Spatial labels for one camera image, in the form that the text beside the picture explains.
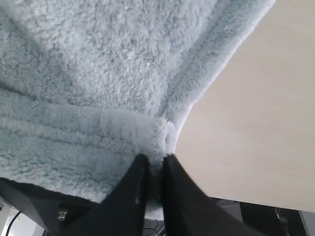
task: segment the black cable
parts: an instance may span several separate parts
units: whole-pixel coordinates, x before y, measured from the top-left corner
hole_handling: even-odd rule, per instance
[[[21,214],[21,212],[19,211],[19,212],[13,217],[13,219],[11,220],[11,222],[10,222],[10,224],[9,224],[9,226],[8,226],[8,229],[6,230],[5,236],[9,236],[11,227],[12,227],[14,221],[19,217],[20,214]]]

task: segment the sherpa fabric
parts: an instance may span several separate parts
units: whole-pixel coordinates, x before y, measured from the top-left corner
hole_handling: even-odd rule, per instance
[[[161,219],[162,158],[273,3],[0,0],[0,177],[101,202],[142,153]]]

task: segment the light blue fleece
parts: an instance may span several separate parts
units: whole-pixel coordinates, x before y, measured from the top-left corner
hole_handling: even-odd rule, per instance
[[[100,202],[142,153],[162,219],[162,158],[274,1],[0,0],[0,177]]]

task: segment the metal screw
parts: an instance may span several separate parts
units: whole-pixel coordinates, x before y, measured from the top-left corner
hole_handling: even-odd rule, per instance
[[[61,210],[58,212],[58,220],[64,221],[67,216],[68,211],[67,210]]]

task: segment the wooden desk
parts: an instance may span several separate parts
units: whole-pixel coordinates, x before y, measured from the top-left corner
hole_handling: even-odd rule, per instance
[[[177,156],[209,196],[315,211],[314,14],[278,0],[192,109]]]

